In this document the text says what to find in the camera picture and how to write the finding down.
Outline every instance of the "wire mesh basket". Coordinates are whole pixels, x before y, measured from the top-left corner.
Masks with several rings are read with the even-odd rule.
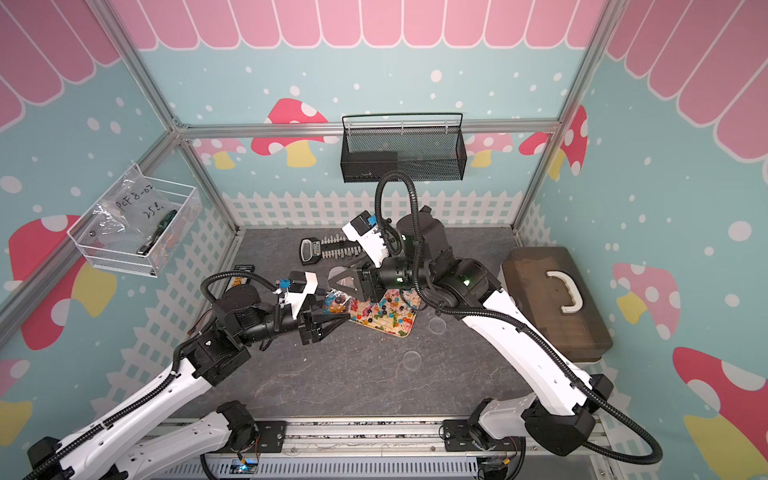
[[[131,169],[141,170],[133,164]],[[171,204],[177,209],[173,220],[163,230],[147,254],[139,254],[139,249],[146,244],[147,238],[137,230],[126,230],[118,241],[105,246],[101,241],[101,225],[104,223],[103,213],[94,213],[97,200],[80,219],[67,230],[67,235],[74,241],[83,257],[95,268],[114,270],[122,273],[157,277],[174,255],[174,251],[187,235],[189,229],[202,211],[200,193],[196,187],[146,177],[151,180],[157,191],[165,194]],[[107,190],[110,191],[117,181]]]
[[[382,126],[379,121],[389,120]],[[391,170],[415,181],[461,180],[467,164],[463,115],[346,115],[341,171],[345,182],[375,182]]]

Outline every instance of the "black wire basket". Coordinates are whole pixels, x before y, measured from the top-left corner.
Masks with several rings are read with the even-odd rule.
[[[462,180],[467,165],[463,117],[455,113],[342,117],[344,181],[376,182],[391,170],[414,181]]]

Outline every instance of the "mounting plate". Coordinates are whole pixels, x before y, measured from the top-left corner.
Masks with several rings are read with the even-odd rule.
[[[492,447],[483,450],[472,441],[466,420],[443,420],[442,431],[446,452],[515,452],[519,448],[515,445],[522,445],[521,437],[512,437],[515,443],[506,437],[501,440],[491,439]]]

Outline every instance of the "dark gray floor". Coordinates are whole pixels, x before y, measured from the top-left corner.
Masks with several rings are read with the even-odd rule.
[[[268,280],[304,270],[298,246],[304,237],[340,229],[248,230],[235,263],[252,263]],[[448,228],[457,257],[483,262],[495,275],[513,247],[509,228]],[[322,288],[328,272],[342,261],[321,260]],[[266,352],[251,347],[253,358],[215,389],[179,409],[175,417],[200,417],[223,402],[239,400],[256,417],[336,415],[469,415],[485,397],[515,398],[531,389],[490,343],[464,323],[444,316],[442,335],[432,333],[428,309],[416,317],[406,338],[349,322],[320,343],[302,346],[299,333],[278,337]],[[415,350],[422,364],[415,372],[402,356]]]

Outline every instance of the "plastic bag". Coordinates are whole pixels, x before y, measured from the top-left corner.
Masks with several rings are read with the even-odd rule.
[[[104,245],[132,233],[146,242],[153,240],[157,226],[176,207],[138,170],[131,168],[96,203],[100,214],[98,239]]]

